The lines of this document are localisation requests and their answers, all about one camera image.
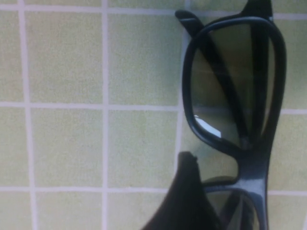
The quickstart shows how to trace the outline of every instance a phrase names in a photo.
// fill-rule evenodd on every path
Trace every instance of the white grout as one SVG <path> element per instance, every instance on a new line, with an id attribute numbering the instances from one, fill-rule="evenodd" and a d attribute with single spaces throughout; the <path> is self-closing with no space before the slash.
<path id="1" fill-rule="evenodd" d="M 307 109 L 282 109 L 281 114 L 303 115 L 307 114 Z"/>
<path id="2" fill-rule="evenodd" d="M 269 190 L 268 195 L 271 195 L 271 196 L 307 196 L 307 191 Z"/>
<path id="3" fill-rule="evenodd" d="M 77 103 L 31 103 L 31 108 L 40 109 L 92 109 L 103 110 L 102 104 L 77 104 Z"/>
<path id="4" fill-rule="evenodd" d="M 185 9 L 190 8 L 190 0 L 185 1 Z M 61 6 L 61 5 L 25 5 L 25 11 L 30 12 L 84 12 L 84 13 L 101 13 L 101 7 L 87 6 Z M 0 4 L 0 11 L 18 11 L 17 4 Z M 134 8 L 116 8 L 110 7 L 107 13 L 110 14 L 144 14 L 144 15 L 171 15 L 173 16 L 176 9 L 134 9 Z M 192 11 L 197 16 L 206 17 L 226 17 L 234 15 L 237 11 Z M 307 20 L 307 13 L 275 13 L 274 19 L 277 20 Z"/>
<path id="5" fill-rule="evenodd" d="M 91 193 L 167 193 L 167 188 L 147 187 L 123 187 L 123 188 L 101 188 L 101 187 L 36 187 L 35 192 L 57 193 L 57 192 L 91 192 Z M 31 187 L 0 187 L 0 192 L 31 192 Z M 284 191 L 269 190 L 269 196 L 301 196 L 307 197 L 307 191 Z"/>
<path id="6" fill-rule="evenodd" d="M 303 225 L 303 230 L 307 230 L 307 214 L 306 214 L 306 217 L 305 217 L 305 222 L 304 222 L 304 225 Z"/>
<path id="7" fill-rule="evenodd" d="M 178 154 L 181 149 L 181 138 L 182 138 L 182 122 L 183 122 L 183 103 L 182 103 L 182 69 L 183 61 L 186 53 L 186 49 L 189 44 L 189 34 L 183 28 L 182 32 L 182 43 L 181 43 L 181 57 L 180 57 L 180 84 L 178 89 L 178 115 L 177 115 L 177 129 L 176 129 L 176 141 L 175 141 L 175 160 L 174 160 L 174 174 L 176 174 L 178 166 Z"/>
<path id="8" fill-rule="evenodd" d="M 19 33 L 20 33 L 22 77 L 23 77 L 23 90 L 24 90 L 25 127 L 26 127 L 26 139 L 27 139 L 27 151 L 28 151 L 31 218 L 32 218 L 33 230 L 37 230 L 34 151 L 33 151 L 33 135 L 32 135 L 32 122 L 31 122 L 31 108 L 30 108 L 28 50 L 27 50 L 27 41 L 26 41 L 24 0 L 18 0 L 18 14 L 19 14 Z"/>
<path id="9" fill-rule="evenodd" d="M 24 102 L 0 102 L 1 107 L 24 108 Z"/>
<path id="10" fill-rule="evenodd" d="M 29 103 L 30 108 L 42 109 L 89 109 L 89 110 L 103 110 L 103 104 L 82 104 L 82 103 Z M 0 108 L 25 108 L 23 102 L 0 102 Z M 110 104 L 107 106 L 108 110 L 119 111 L 164 111 L 164 112 L 177 112 L 182 111 L 183 107 L 179 106 L 158 106 L 158 105 L 120 105 Z M 307 115 L 307 109 L 282 109 L 282 115 Z"/>
<path id="11" fill-rule="evenodd" d="M 90 192 L 102 193 L 103 189 L 99 187 L 37 187 L 36 192 L 60 193 L 60 192 Z"/>
<path id="12" fill-rule="evenodd" d="M 108 0 L 101 0 L 102 6 L 102 78 L 103 78 L 103 139 L 102 139 L 102 162 L 103 162 L 103 193 L 102 193 L 102 230 L 107 230 L 107 185 L 108 185 L 108 123 L 109 123 L 109 79 L 108 79 Z"/>

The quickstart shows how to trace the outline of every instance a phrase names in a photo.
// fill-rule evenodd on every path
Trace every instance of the green tile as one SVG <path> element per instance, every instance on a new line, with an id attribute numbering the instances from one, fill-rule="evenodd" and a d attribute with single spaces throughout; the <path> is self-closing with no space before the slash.
<path id="1" fill-rule="evenodd" d="M 174 173 L 177 114 L 109 113 L 109 187 L 167 188 Z"/>
<path id="2" fill-rule="evenodd" d="M 0 108 L 0 186 L 27 186 L 24 109 Z"/>
<path id="3" fill-rule="evenodd" d="M 287 79 L 283 106 L 288 109 L 307 108 L 307 25 L 305 21 L 277 20 L 287 48 Z"/>
<path id="4" fill-rule="evenodd" d="M 307 213 L 306 197 L 268 196 L 272 230 L 302 230 Z"/>
<path id="5" fill-rule="evenodd" d="M 32 102 L 102 102 L 102 26 L 96 13 L 27 12 Z"/>
<path id="6" fill-rule="evenodd" d="M 35 5 L 101 6 L 101 0 L 25 0 L 25 3 Z"/>
<path id="7" fill-rule="evenodd" d="M 272 149 L 270 190 L 307 190 L 306 124 L 306 115 L 281 116 Z"/>
<path id="8" fill-rule="evenodd" d="M 108 229 L 141 229 L 154 215 L 164 194 L 129 193 L 108 195 Z"/>
<path id="9" fill-rule="evenodd" d="M 0 213 L 0 229 L 32 229 L 29 193 L 1 192 Z"/>
<path id="10" fill-rule="evenodd" d="M 274 0 L 272 4 L 276 13 L 307 13 L 305 0 Z"/>
<path id="11" fill-rule="evenodd" d="M 181 151 L 190 151 L 197 156 L 202 181 L 218 176 L 237 175 L 236 161 L 200 141 L 192 133 L 185 118 L 182 126 Z"/>
<path id="12" fill-rule="evenodd" d="M 37 193 L 40 230 L 100 230 L 101 193 Z"/>
<path id="13" fill-rule="evenodd" d="M 191 8 L 200 11 L 242 11 L 245 0 L 191 0 Z"/>
<path id="14" fill-rule="evenodd" d="M 0 21 L 0 101 L 20 102 L 24 96 L 18 13 L 1 11 Z"/>
<path id="15" fill-rule="evenodd" d="M 111 104 L 177 105 L 182 29 L 174 16 L 109 16 Z"/>
<path id="16" fill-rule="evenodd" d="M 102 186 L 102 113 L 32 110 L 37 186 Z"/>
<path id="17" fill-rule="evenodd" d="M 0 0 L 0 4 L 16 4 L 16 3 L 17 3 L 17 0 Z"/>
<path id="18" fill-rule="evenodd" d="M 182 9 L 184 0 L 109 0 L 109 7 Z"/>

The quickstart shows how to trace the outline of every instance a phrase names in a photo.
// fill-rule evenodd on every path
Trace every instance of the lens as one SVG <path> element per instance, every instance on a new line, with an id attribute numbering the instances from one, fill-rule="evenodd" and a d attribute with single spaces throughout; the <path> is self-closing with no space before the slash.
<path id="1" fill-rule="evenodd" d="M 204 35 L 191 72 L 197 124 L 246 148 L 264 129 L 273 77 L 272 43 L 261 26 L 233 25 Z"/>
<path id="2" fill-rule="evenodd" d="M 259 230 L 251 200 L 240 192 L 208 193 L 207 197 L 225 230 Z"/>

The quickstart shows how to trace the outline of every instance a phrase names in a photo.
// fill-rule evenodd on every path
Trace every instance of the eyeglass frame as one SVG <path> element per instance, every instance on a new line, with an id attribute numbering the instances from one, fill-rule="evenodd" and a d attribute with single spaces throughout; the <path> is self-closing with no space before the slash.
<path id="1" fill-rule="evenodd" d="M 263 5 L 262 11 L 253 11 Z M 270 0 L 249 0 L 237 15 L 225 17 L 205 25 L 190 41 L 186 50 L 182 73 L 182 97 L 185 116 L 192 132 L 204 143 L 233 157 L 238 164 L 238 175 L 233 180 L 203 182 L 204 192 L 239 191 L 252 201 L 257 212 L 260 229 L 268 230 L 267 181 L 272 144 L 280 115 L 286 78 L 286 48 L 283 36 L 272 20 Z M 196 50 L 209 32 L 232 25 L 250 24 L 263 26 L 272 41 L 275 58 L 275 77 L 272 103 L 266 127 L 248 149 L 241 149 L 225 139 L 204 132 L 195 120 L 191 98 L 191 69 Z"/>

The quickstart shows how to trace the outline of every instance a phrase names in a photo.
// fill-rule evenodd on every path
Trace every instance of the tiled surface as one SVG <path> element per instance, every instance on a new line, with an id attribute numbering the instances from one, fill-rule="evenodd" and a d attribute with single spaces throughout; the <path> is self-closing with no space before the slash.
<path id="1" fill-rule="evenodd" d="M 20 102 L 23 96 L 17 12 L 0 14 L 0 101 Z"/>
<path id="2" fill-rule="evenodd" d="M 186 37 L 173 12 L 190 2 L 211 11 L 207 23 L 245 0 L 18 2 L 0 0 L 0 229 L 139 229 L 180 150 L 198 157 L 202 180 L 236 176 L 236 162 L 201 143 L 179 110 Z M 302 230 L 307 213 L 307 15 L 296 14 L 306 6 L 274 1 L 286 13 L 275 21 L 288 52 L 283 108 L 293 110 L 272 150 L 272 230 Z"/>
<path id="3" fill-rule="evenodd" d="M 100 230 L 102 197 L 97 193 L 38 193 L 41 230 Z"/>
<path id="4" fill-rule="evenodd" d="M 305 230 L 306 197 L 268 196 L 269 225 L 272 230 Z"/>
<path id="5" fill-rule="evenodd" d="M 110 103 L 177 105 L 182 29 L 175 17 L 108 20 Z"/>
<path id="6" fill-rule="evenodd" d="M 26 4 L 63 6 L 101 6 L 101 0 L 25 0 Z"/>
<path id="7" fill-rule="evenodd" d="M 112 111 L 109 116 L 108 186 L 168 187 L 174 171 L 177 114 Z"/>
<path id="8" fill-rule="evenodd" d="M 102 102 L 101 15 L 26 13 L 33 102 Z"/>
<path id="9" fill-rule="evenodd" d="M 307 190 L 306 123 L 307 115 L 281 116 L 272 150 L 269 189 Z"/>
<path id="10" fill-rule="evenodd" d="M 163 194 L 133 193 L 108 196 L 108 229 L 141 229 L 163 201 Z"/>
<path id="11" fill-rule="evenodd" d="M 29 193 L 0 192 L 0 229 L 31 230 Z"/>
<path id="12" fill-rule="evenodd" d="M 305 21 L 277 20 L 287 47 L 287 84 L 283 106 L 289 109 L 306 109 L 304 94 L 307 85 L 305 62 L 307 61 L 307 25 Z"/>
<path id="13" fill-rule="evenodd" d="M 305 0 L 274 0 L 273 8 L 278 13 L 307 13 Z"/>
<path id="14" fill-rule="evenodd" d="M 183 9 L 184 0 L 109 0 L 109 7 Z"/>
<path id="15" fill-rule="evenodd" d="M 199 11 L 241 11 L 247 1 L 191 0 L 191 8 Z"/>
<path id="16" fill-rule="evenodd" d="M 102 185 L 102 113 L 33 109 L 37 186 Z"/>
<path id="17" fill-rule="evenodd" d="M 0 108 L 0 117 L 0 186 L 27 186 L 24 109 Z"/>

